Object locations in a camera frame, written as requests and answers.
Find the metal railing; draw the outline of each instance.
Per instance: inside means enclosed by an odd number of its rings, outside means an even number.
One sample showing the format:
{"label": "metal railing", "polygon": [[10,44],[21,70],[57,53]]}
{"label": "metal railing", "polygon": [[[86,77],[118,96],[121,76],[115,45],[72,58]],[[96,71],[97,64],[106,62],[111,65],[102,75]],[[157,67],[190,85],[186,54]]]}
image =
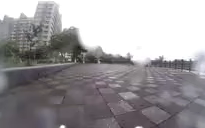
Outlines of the metal railing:
{"label": "metal railing", "polygon": [[181,71],[198,71],[198,69],[196,68],[197,65],[201,64],[201,62],[198,61],[192,61],[191,59],[189,60],[184,60],[184,59],[180,59],[180,60],[174,60],[174,61],[160,61],[160,60],[153,60],[151,61],[151,66],[153,67],[164,67],[164,68],[172,68],[172,69],[178,69]]}

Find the overcast sky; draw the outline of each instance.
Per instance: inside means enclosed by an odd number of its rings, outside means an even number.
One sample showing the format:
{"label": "overcast sky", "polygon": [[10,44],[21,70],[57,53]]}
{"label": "overcast sky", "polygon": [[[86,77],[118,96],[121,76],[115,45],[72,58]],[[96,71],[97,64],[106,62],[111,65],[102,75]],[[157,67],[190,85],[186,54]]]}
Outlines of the overcast sky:
{"label": "overcast sky", "polygon": [[[34,15],[37,0],[0,0],[0,18]],[[205,0],[55,0],[63,28],[83,42],[134,59],[191,58],[205,51]]]}

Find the high-rise building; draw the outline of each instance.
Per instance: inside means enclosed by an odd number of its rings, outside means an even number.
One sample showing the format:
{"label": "high-rise building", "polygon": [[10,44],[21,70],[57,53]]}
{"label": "high-rise building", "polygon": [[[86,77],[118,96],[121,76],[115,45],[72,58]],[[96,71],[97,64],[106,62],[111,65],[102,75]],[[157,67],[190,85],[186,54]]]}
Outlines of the high-rise building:
{"label": "high-rise building", "polygon": [[32,25],[42,25],[42,32],[38,34],[38,41],[33,48],[39,45],[48,45],[53,34],[62,31],[61,14],[59,5],[53,1],[38,2],[34,17],[27,17],[21,13],[17,19],[4,16],[0,20],[0,41],[12,40],[19,44],[20,50],[29,48],[30,42],[26,39],[25,32],[31,32]]}
{"label": "high-rise building", "polygon": [[27,17],[23,13],[14,21],[13,32],[11,33],[10,39],[18,43],[20,51],[29,49],[30,42],[28,42],[26,38],[26,33],[31,31],[34,23],[34,18]]}
{"label": "high-rise building", "polygon": [[59,5],[53,1],[38,2],[34,19],[43,26],[42,32],[39,36],[39,40],[43,44],[48,44],[53,34],[57,34],[62,31]]}
{"label": "high-rise building", "polygon": [[3,20],[0,20],[0,41],[8,40],[13,31],[14,18],[4,16]]}

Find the low wall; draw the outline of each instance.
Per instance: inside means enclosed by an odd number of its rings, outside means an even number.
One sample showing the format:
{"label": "low wall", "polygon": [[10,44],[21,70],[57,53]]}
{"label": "low wall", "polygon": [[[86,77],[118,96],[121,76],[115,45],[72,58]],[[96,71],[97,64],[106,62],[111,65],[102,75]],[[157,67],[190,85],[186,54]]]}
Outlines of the low wall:
{"label": "low wall", "polygon": [[73,63],[2,69],[13,88],[73,66]]}

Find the tiled ground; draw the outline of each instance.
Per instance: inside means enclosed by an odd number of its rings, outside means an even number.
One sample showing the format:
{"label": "tiled ground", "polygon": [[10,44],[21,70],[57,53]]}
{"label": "tiled ground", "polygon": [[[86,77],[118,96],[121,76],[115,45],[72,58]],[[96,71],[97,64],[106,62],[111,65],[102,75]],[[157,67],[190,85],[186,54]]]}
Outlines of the tiled ground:
{"label": "tiled ground", "polygon": [[0,128],[205,128],[205,89],[176,73],[71,67],[1,96]]}

